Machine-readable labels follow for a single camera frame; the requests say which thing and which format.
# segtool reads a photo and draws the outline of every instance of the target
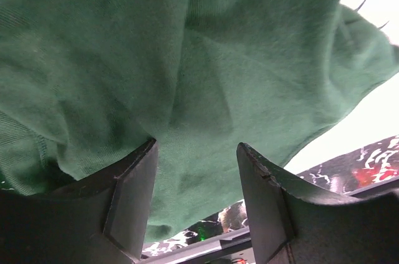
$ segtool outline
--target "dark green sweatshirt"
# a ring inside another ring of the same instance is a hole
[[[23,195],[160,144],[146,241],[242,198],[399,69],[340,0],[0,0],[0,178]]]

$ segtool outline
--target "ribbed fabric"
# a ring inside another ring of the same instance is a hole
[[[160,240],[242,198],[239,142],[285,165],[397,53],[339,0],[0,0],[2,178],[45,192],[154,137]]]

